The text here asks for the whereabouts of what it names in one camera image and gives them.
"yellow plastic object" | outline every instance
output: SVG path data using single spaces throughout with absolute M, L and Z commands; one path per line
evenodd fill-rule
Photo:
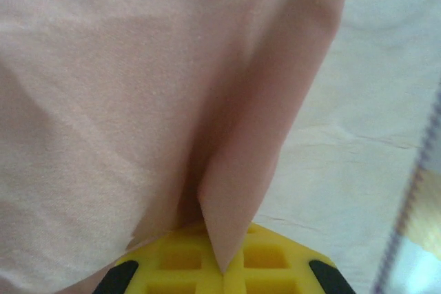
M 124 294 L 327 294 L 311 270 L 326 256 L 252 224 L 227 272 L 218 269 L 204 225 L 175 231 L 120 259 L 138 262 Z

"pink cloth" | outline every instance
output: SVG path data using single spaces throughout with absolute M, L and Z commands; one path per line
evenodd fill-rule
M 0 292 L 91 293 L 201 217 L 224 270 L 342 4 L 0 0 Z

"pink fabric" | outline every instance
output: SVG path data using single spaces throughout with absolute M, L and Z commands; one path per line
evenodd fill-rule
M 0 292 L 91 293 L 202 217 L 225 270 L 342 4 L 0 0 Z

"white background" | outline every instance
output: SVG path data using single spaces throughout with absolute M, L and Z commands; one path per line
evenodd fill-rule
M 347 0 L 255 221 L 368 293 L 441 77 L 441 0 Z

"square hole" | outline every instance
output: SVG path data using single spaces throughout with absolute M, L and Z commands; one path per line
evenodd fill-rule
M 243 249 L 243 266 L 248 269 L 287 269 L 283 250 L 275 245 L 252 245 Z
M 247 294 L 300 294 L 293 280 L 247 280 Z
M 159 264 L 161 270 L 196 270 L 201 267 L 201 252 L 187 247 L 164 250 Z
M 150 284 L 147 294 L 195 294 L 196 284 Z

